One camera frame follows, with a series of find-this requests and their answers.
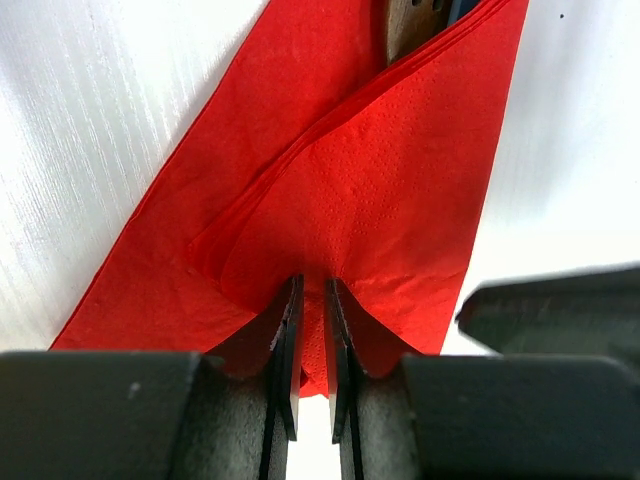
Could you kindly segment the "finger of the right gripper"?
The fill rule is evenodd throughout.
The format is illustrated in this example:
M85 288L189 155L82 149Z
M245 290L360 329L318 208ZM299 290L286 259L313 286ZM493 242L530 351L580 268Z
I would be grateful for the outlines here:
M639 268L477 289L458 329L503 355L639 356Z

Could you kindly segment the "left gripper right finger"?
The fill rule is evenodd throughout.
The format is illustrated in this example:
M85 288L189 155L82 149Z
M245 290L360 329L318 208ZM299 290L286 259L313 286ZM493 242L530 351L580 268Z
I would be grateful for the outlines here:
M425 355L325 287L346 479L635 479L639 356Z

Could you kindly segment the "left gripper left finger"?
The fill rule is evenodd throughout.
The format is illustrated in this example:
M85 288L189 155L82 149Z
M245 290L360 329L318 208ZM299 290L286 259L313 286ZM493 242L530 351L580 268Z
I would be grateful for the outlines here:
M1 357L5 479L282 479L297 437L302 276L205 352Z

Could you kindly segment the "red paper napkin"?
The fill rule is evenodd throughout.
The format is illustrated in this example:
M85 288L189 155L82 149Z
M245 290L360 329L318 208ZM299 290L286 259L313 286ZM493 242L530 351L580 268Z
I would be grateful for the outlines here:
M331 277L439 352L526 11L482 1L387 64L383 2L269 2L54 347L206 351L302 274L303 395L328 390Z

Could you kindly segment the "blue knife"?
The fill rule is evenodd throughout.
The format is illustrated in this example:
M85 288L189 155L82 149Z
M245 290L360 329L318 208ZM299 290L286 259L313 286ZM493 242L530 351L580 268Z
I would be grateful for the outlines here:
M470 13L479 3L480 0L453 0L449 10L447 26L450 27L455 24Z

